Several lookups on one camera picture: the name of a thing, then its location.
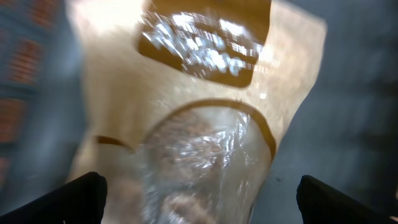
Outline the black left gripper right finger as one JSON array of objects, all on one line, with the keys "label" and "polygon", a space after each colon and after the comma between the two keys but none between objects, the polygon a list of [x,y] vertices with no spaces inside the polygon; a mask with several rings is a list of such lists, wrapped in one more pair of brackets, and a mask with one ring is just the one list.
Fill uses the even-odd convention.
[{"label": "black left gripper right finger", "polygon": [[302,176],[296,200],[304,224],[395,224],[389,215],[370,209],[310,175]]}]

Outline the beige bread snack bag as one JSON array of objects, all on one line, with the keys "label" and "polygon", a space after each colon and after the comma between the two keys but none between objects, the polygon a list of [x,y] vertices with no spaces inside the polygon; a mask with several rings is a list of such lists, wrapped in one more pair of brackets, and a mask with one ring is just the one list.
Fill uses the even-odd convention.
[{"label": "beige bread snack bag", "polygon": [[248,223],[315,84],[323,19],[286,1],[67,1],[101,223]]}]

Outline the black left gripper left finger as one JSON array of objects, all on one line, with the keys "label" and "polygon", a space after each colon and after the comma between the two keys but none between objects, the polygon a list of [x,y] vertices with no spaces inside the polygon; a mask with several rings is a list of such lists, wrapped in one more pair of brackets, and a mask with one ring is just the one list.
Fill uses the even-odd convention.
[{"label": "black left gripper left finger", "polygon": [[1,224],[100,224],[106,205],[105,177],[89,172],[1,216]]}]

